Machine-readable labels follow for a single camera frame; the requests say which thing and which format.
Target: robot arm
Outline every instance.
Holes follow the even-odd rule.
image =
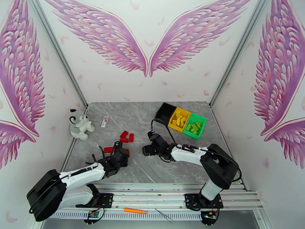
[[[168,161],[186,161],[203,166],[210,179],[205,183],[199,193],[202,208],[213,208],[214,200],[220,199],[219,193],[229,189],[239,170],[238,164],[218,145],[197,148],[192,145],[168,144],[154,131],[148,132],[150,145],[144,146],[142,152],[145,156],[159,155]]]
[[[93,156],[95,162],[87,167],[61,173],[55,169],[48,171],[27,194],[29,212],[39,222],[68,206],[94,207],[100,193],[93,184],[87,183],[116,174],[121,167],[127,166],[128,156],[122,143],[116,142],[113,155],[98,161]]]

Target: white plush dog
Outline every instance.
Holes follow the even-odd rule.
[[[89,136],[85,134],[85,131],[93,132],[95,130],[91,121],[88,120],[88,116],[75,109],[70,109],[70,112],[72,113],[70,116],[71,135],[76,139],[87,140]]]

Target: yellow bin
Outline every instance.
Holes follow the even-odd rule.
[[[177,111],[180,111],[180,114],[186,118],[183,127],[179,127],[179,126],[176,126],[176,125],[173,124],[173,120],[177,120],[177,117],[176,117],[176,112]],[[172,116],[170,117],[168,126],[171,127],[171,128],[174,128],[175,130],[177,130],[179,132],[183,132],[184,127],[185,127],[190,115],[191,115],[191,113],[189,111],[186,111],[182,108],[177,107],[176,110],[174,111],[174,113],[172,114]]]

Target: wing mural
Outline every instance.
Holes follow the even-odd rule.
[[[160,69],[169,72],[217,39],[240,18],[250,0],[219,0],[178,16],[168,27],[149,64],[132,31],[118,16],[75,0],[45,0],[59,21],[89,47],[127,72],[146,77]]]
[[[16,159],[20,143],[39,136],[35,122],[43,116],[39,43],[27,2],[14,0],[0,34],[0,87],[20,126],[0,122],[0,168]]]
[[[168,27],[149,60],[149,75],[169,72],[220,37],[240,18],[250,0],[219,0],[178,16]]]
[[[147,58],[128,26],[115,14],[75,0],[45,0],[59,21],[118,68],[141,70],[147,76]]]
[[[254,106],[271,132],[287,114],[304,78],[305,38],[287,0],[272,0],[258,52]]]
[[[281,143],[284,156],[305,167],[305,118],[282,123],[305,75],[303,25],[287,0],[272,0],[258,51],[256,115],[265,121],[264,141]]]
[[[305,117],[279,125],[265,141],[271,139],[281,143],[286,159],[289,156],[296,165],[300,165],[302,169],[305,167]]]

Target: red block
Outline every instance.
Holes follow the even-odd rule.
[[[104,153],[112,153],[113,147],[104,148]]]
[[[121,139],[120,139],[120,142],[122,142],[122,143],[128,143],[128,139],[127,139],[127,138],[121,138]]]
[[[120,138],[126,138],[128,135],[128,131],[123,131],[123,133],[120,135]]]
[[[128,154],[129,154],[129,156],[128,157],[130,157],[130,151],[129,151],[129,149],[128,148],[125,148],[125,150],[128,152]]]
[[[129,134],[129,143],[133,143],[133,138],[135,137],[134,133]]]

